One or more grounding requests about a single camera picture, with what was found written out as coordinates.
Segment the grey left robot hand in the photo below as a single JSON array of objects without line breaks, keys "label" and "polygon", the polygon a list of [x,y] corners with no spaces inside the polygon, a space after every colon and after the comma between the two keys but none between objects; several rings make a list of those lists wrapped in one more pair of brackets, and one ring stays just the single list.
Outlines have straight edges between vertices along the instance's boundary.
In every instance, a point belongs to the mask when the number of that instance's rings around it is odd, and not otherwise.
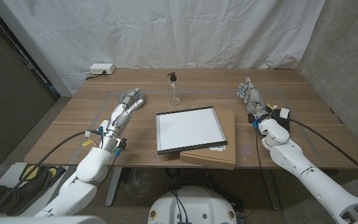
[{"label": "grey left robot hand", "polygon": [[120,135],[129,123],[133,112],[141,109],[144,104],[144,94],[140,88],[121,93],[119,104],[113,110],[106,130],[113,131],[117,135]]}]

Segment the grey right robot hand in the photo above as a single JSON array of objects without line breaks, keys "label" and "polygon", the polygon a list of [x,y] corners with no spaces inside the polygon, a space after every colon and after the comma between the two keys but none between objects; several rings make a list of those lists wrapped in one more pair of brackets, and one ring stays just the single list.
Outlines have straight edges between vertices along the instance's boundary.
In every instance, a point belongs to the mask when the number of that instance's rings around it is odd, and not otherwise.
[{"label": "grey right robot hand", "polygon": [[245,103],[248,112],[254,116],[257,122],[269,118],[263,98],[249,77],[246,78],[245,83],[238,86],[236,95]]}]

